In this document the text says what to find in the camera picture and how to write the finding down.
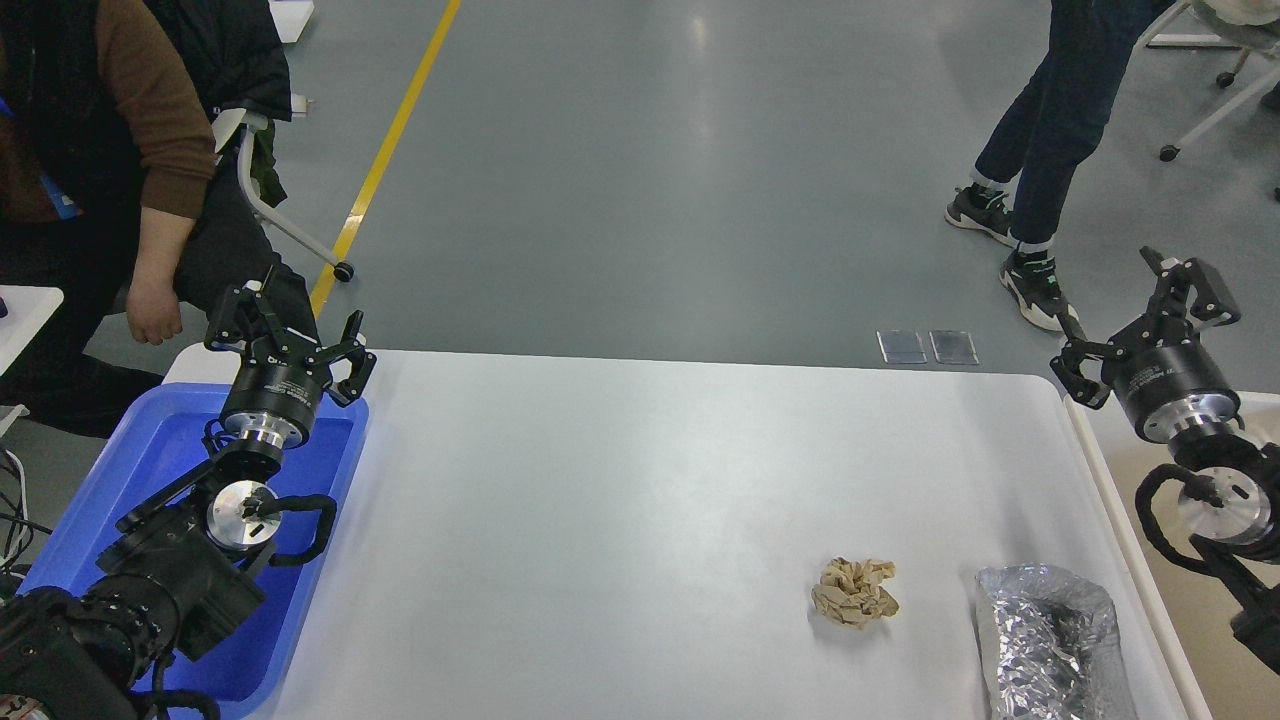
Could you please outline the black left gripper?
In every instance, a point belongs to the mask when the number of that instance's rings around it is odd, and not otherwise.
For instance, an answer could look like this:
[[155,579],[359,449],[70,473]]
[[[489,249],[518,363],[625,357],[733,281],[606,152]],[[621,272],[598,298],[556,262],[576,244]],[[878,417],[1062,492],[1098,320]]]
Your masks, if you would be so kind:
[[227,290],[207,322],[205,348],[241,356],[219,416],[223,428],[238,439],[294,448],[308,441],[323,392],[339,407],[355,404],[378,356],[361,334],[362,310],[348,315],[334,345],[301,340],[268,299],[274,275],[268,270],[261,281]]

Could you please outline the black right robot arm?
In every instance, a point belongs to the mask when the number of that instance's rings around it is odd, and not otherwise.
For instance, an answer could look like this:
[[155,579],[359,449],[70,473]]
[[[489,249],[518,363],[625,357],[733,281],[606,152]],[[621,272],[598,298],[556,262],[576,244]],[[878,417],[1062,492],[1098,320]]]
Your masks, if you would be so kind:
[[1240,607],[1234,638],[1277,670],[1277,587],[1247,568],[1277,562],[1277,446],[1247,433],[1240,396],[1201,340],[1242,313],[1208,263],[1149,246],[1140,255],[1156,278],[1146,310],[1102,342],[1060,313],[1066,340],[1050,365],[1070,400],[1100,409],[1116,398],[1140,439],[1167,448],[1171,461],[1135,493],[1140,528],[1167,561],[1226,587]]

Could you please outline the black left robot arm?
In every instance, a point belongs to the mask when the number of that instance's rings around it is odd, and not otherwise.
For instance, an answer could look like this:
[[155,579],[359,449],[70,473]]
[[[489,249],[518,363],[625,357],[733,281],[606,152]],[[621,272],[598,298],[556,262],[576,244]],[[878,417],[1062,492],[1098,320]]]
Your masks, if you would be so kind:
[[362,311],[323,345],[283,324],[271,282],[230,287],[207,324],[205,346],[239,359],[204,430],[207,457],[116,521],[119,538],[97,557],[102,577],[83,594],[42,585],[3,605],[4,717],[220,717],[211,696],[166,689],[166,670],[177,655],[204,657],[255,614],[265,568],[325,552],[337,500],[269,483],[285,451],[308,441],[323,398],[355,404],[378,359]]

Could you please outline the seated person's hand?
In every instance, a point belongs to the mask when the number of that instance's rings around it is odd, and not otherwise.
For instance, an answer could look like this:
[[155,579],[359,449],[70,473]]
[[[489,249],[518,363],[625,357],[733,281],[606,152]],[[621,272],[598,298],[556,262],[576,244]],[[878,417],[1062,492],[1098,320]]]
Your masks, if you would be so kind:
[[134,275],[125,296],[125,314],[131,337],[141,345],[159,346],[183,332],[172,278]]

